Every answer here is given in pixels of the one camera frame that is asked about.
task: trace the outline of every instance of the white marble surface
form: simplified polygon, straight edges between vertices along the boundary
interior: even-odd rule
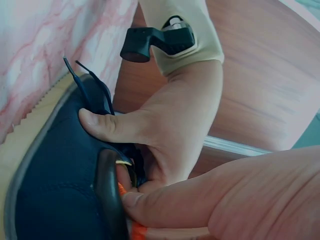
[[[114,95],[137,0],[0,1],[0,143],[79,60]]]

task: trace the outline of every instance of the shoe sole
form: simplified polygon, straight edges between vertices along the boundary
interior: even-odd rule
[[[89,76],[82,74],[78,74],[81,79]],[[0,240],[17,239],[15,206],[18,189],[33,153],[45,136],[46,130],[49,129],[58,111],[76,87],[70,73],[62,77],[0,145]],[[143,235],[145,240],[215,239],[209,236],[207,228],[147,228]]]

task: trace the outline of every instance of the beige sleeve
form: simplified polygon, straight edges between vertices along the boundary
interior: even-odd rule
[[[161,30],[172,16],[180,16],[193,31],[195,45],[169,56],[152,46],[160,72],[167,76],[183,66],[208,60],[224,62],[225,56],[205,0],[139,0],[148,27]]]

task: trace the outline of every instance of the floor trim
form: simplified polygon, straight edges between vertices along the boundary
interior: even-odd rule
[[[224,140],[214,136],[206,136],[203,145],[212,149],[218,149],[224,152],[238,154],[246,157],[255,157],[271,153],[271,151],[267,151],[261,148],[248,146],[234,141]]]

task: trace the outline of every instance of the orange pull tab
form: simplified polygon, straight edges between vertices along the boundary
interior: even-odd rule
[[[127,193],[124,186],[122,186],[121,183],[119,182],[118,182],[118,188],[119,188],[119,193],[121,197]],[[132,231],[131,231],[132,240],[146,240],[146,233],[147,233],[147,228],[145,226],[135,221],[132,222]]]

